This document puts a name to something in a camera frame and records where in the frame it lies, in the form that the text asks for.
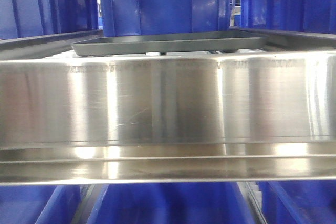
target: stainless steel shelf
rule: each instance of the stainless steel shelf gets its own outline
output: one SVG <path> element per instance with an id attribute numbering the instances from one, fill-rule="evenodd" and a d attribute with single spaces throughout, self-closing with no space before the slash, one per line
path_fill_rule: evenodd
<path id="1" fill-rule="evenodd" d="M 0 61 L 0 184 L 336 178 L 334 37 L 274 33 L 330 50 Z"/>

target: blue plastic bin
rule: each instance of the blue plastic bin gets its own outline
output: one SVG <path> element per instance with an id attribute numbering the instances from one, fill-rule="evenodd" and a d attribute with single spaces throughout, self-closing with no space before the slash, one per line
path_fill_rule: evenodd
<path id="1" fill-rule="evenodd" d="M 101 0 L 105 36 L 227 30 L 230 0 Z"/>
<path id="2" fill-rule="evenodd" d="M 236 183 L 106 185 L 87 224 L 254 224 Z"/>
<path id="3" fill-rule="evenodd" d="M 69 224 L 80 200 L 79 186 L 3 186 L 0 223 Z"/>
<path id="4" fill-rule="evenodd" d="M 269 224 L 335 224 L 336 181 L 259 182 Z"/>
<path id="5" fill-rule="evenodd" d="M 97 0 L 0 0 L 0 39 L 98 29 Z"/>
<path id="6" fill-rule="evenodd" d="M 336 32 L 336 0 L 241 0 L 241 26 Z"/>

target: gray plastic tray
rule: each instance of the gray plastic tray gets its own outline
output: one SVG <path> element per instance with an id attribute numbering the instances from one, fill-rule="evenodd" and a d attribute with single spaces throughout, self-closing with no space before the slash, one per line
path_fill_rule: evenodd
<path id="1" fill-rule="evenodd" d="M 106 37 L 73 43 L 80 56 L 260 49 L 266 36 L 244 31 Z"/>

